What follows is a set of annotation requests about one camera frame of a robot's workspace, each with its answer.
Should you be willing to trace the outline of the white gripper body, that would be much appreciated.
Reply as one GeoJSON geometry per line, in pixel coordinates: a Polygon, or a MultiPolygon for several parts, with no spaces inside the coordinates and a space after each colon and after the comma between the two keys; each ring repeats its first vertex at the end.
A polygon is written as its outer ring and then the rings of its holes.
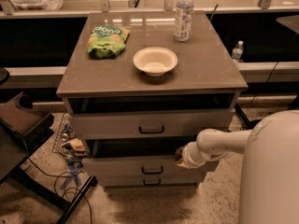
{"type": "Polygon", "coordinates": [[[212,149],[208,142],[188,143],[183,148],[181,156],[185,167],[188,169],[199,168],[209,161],[216,161],[218,159],[212,155],[212,149]]]}

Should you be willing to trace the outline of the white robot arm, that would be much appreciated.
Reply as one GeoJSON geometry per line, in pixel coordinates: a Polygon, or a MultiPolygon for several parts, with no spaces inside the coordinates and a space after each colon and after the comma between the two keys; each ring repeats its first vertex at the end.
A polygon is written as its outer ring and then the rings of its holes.
{"type": "Polygon", "coordinates": [[[176,151],[176,165],[188,169],[243,155],[239,224],[299,224],[299,111],[272,114],[251,130],[201,131],[176,151]]]}

